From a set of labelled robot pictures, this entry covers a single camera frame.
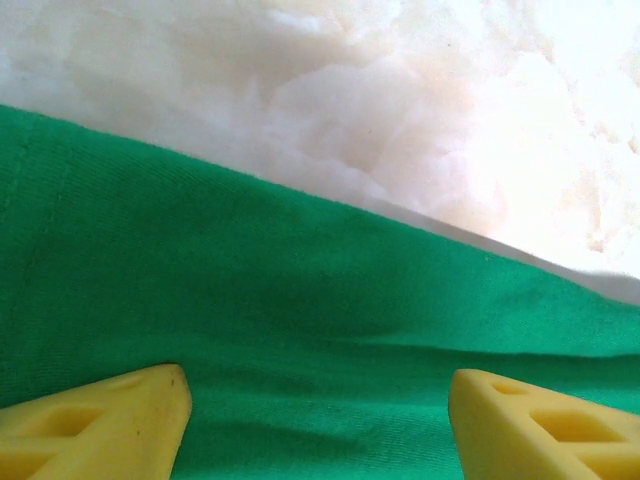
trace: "green fabric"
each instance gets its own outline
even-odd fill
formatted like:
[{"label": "green fabric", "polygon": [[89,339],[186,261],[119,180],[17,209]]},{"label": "green fabric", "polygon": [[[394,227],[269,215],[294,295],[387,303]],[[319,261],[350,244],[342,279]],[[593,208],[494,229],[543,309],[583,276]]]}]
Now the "green fabric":
[{"label": "green fabric", "polygon": [[462,478],[463,367],[640,413],[637,308],[31,113],[0,142],[0,406],[178,362],[189,480]]}]

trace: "white surface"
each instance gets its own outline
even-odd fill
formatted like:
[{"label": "white surface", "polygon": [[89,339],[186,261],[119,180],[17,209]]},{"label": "white surface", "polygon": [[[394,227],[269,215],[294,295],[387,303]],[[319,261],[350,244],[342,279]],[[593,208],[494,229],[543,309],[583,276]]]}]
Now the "white surface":
[{"label": "white surface", "polygon": [[0,102],[640,278],[637,0],[0,0]]}]

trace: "yellow triangular object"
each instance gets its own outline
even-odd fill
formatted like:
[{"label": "yellow triangular object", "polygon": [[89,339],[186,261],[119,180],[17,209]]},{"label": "yellow triangular object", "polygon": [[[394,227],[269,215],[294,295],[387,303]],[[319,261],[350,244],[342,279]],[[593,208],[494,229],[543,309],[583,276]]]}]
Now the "yellow triangular object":
[{"label": "yellow triangular object", "polygon": [[0,410],[1,480],[165,480],[191,415],[177,365]]},{"label": "yellow triangular object", "polygon": [[449,418],[466,480],[640,480],[640,416],[458,370]]}]

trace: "rectangular hole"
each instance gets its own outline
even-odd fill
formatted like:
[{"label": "rectangular hole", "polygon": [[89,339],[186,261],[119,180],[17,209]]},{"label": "rectangular hole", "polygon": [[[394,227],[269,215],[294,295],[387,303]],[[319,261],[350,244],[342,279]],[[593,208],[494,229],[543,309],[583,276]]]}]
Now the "rectangular hole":
[{"label": "rectangular hole", "polygon": [[640,480],[640,454],[591,455],[580,460],[602,480]]},{"label": "rectangular hole", "polygon": [[131,390],[142,383],[142,375],[133,375],[120,378],[110,383],[109,390]]},{"label": "rectangular hole", "polygon": [[19,432],[23,437],[75,437],[82,433],[104,409],[94,406],[64,405],[32,419]]},{"label": "rectangular hole", "polygon": [[53,455],[43,453],[0,451],[0,478],[2,480],[27,480],[52,457]]},{"label": "rectangular hole", "polygon": [[624,442],[618,432],[576,410],[531,413],[531,418],[559,442]]},{"label": "rectangular hole", "polygon": [[493,388],[505,395],[524,395],[527,391],[523,388],[509,385],[508,383],[494,383]]}]

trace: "green t-shirt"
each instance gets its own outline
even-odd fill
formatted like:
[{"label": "green t-shirt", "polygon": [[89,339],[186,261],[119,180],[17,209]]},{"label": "green t-shirt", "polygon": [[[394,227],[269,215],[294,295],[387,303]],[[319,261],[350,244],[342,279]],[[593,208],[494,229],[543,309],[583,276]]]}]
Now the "green t-shirt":
[{"label": "green t-shirt", "polygon": [[183,480],[461,479],[458,368],[640,413],[638,308],[32,113],[0,146],[0,407],[177,362]]}]

